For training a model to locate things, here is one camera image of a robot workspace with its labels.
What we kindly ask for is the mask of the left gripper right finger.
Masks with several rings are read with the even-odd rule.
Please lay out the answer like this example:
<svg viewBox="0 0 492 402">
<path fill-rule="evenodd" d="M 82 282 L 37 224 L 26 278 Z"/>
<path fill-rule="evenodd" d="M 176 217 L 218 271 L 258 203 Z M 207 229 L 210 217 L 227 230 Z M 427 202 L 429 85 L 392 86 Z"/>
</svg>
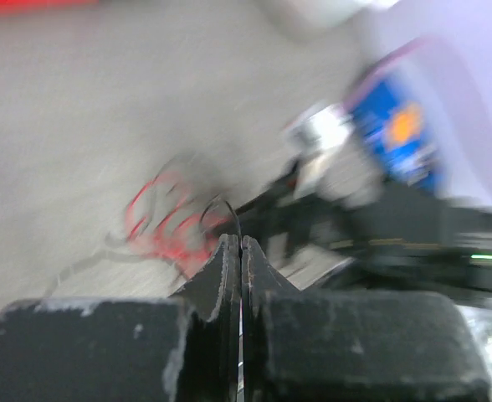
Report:
<svg viewBox="0 0 492 402">
<path fill-rule="evenodd" d="M 489 401 L 464 316 L 426 291 L 301 291 L 242 242 L 247 401 Z"/>
</svg>

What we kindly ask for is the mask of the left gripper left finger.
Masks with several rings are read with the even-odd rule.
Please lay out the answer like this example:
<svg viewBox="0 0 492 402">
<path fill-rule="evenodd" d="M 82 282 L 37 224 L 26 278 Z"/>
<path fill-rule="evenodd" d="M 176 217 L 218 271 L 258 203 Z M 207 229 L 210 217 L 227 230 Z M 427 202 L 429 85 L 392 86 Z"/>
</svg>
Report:
<svg viewBox="0 0 492 402">
<path fill-rule="evenodd" d="M 0 311 L 0 401 L 234 401 L 240 251 L 223 235 L 167 298 L 43 298 Z"/>
</svg>

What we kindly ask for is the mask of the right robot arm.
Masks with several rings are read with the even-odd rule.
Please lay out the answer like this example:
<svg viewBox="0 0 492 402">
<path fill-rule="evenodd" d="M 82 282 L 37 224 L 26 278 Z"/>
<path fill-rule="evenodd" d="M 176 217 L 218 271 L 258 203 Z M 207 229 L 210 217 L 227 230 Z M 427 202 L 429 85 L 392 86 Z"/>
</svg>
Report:
<svg viewBox="0 0 492 402">
<path fill-rule="evenodd" d="M 332 167 L 313 193 L 293 199 L 299 172 L 292 165 L 238 216 L 261 245 L 286 235 L 286 257 L 307 245 L 340 255 L 313 287 L 436 291 L 492 311 L 492 211 L 355 165 Z"/>
</svg>

